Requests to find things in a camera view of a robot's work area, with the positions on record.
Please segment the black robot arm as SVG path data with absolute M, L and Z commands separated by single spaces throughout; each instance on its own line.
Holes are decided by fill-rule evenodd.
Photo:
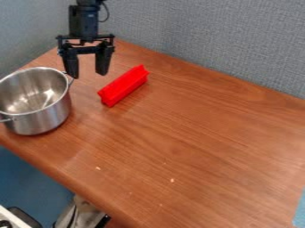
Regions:
M 69 34 L 57 35 L 57 53 L 67 74 L 79 78 L 80 54 L 95 55 L 95 72 L 104 76 L 115 52 L 115 35 L 102 35 L 99 24 L 110 18 L 106 0 L 76 0 L 69 6 Z

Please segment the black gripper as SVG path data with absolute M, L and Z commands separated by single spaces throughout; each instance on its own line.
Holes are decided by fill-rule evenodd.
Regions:
M 115 51 L 115 35 L 96 37 L 56 36 L 59 55 L 68 75 L 79 78 L 79 54 L 95 54 L 95 72 L 104 76 L 110 69 L 112 53 Z

